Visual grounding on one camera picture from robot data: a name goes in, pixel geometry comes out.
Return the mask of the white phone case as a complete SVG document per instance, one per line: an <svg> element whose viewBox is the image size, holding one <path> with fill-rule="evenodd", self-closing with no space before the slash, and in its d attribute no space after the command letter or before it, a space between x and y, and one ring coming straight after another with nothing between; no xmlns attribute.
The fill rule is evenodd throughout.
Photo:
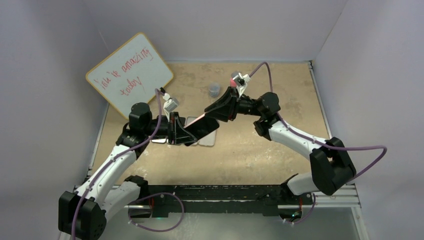
<svg viewBox="0 0 424 240"><path fill-rule="evenodd" d="M187 142L184 143L186 147L189 147L191 145L196 145L197 142L199 141L196 125L194 123L195 120L196 120L196 117L193 117L193 116L187 117L187 120L184 126L184 129L189 133Z"/></svg>

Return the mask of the phone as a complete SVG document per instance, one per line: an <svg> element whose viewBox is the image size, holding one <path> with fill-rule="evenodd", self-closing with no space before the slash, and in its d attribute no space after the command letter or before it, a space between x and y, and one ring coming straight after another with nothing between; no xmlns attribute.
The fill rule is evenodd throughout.
<svg viewBox="0 0 424 240"><path fill-rule="evenodd" d="M194 124L199 140L220 127L216 119L204 115L197 117Z"/></svg>
<svg viewBox="0 0 424 240"><path fill-rule="evenodd" d="M155 137L152 138L151 140L152 143L156 143L156 144L166 144L168 142L168 138L167 137Z"/></svg>

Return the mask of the beige phone case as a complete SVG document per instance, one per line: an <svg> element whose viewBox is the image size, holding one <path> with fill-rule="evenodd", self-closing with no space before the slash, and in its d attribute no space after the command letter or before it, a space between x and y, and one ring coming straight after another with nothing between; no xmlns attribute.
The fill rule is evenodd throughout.
<svg viewBox="0 0 424 240"><path fill-rule="evenodd" d="M203 147L213 147L215 145L215 141L216 141L216 133L217 133L216 130L212 131L211 133L209 133L205 137L201 138L198 141L198 144L200 146L203 146Z"/></svg>

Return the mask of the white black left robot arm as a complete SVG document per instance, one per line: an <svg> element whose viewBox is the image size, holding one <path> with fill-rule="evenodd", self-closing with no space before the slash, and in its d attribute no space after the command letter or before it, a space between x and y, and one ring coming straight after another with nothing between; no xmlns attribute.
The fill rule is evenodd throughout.
<svg viewBox="0 0 424 240"><path fill-rule="evenodd" d="M97 240L109 219L127 204L148 203L153 207L157 197L166 196L167 192L152 193L148 181L138 175L127 177L118 188L113 187L154 137L166 136L173 144L180 134L196 140L185 129L185 121L176 111L153 118L147 103L134 104L128 122L104 163L82 185L60 196L58 230L73 240Z"/></svg>

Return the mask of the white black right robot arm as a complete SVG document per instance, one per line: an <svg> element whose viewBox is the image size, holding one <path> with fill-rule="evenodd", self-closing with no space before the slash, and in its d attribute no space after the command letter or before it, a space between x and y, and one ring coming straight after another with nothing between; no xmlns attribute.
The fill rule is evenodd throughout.
<svg viewBox="0 0 424 240"><path fill-rule="evenodd" d="M329 140L316 137L290 126L279 115L280 109L276 93L266 92L252 99L239 95L235 87L228 87L204 112L207 117L222 122L233 121L238 114L258 116L253 125L259 136L282 144L309 160L309 173L297 173L280 185L284 202L292 204L300 195L311 192L331 196L357 173L343 142L336 137Z"/></svg>

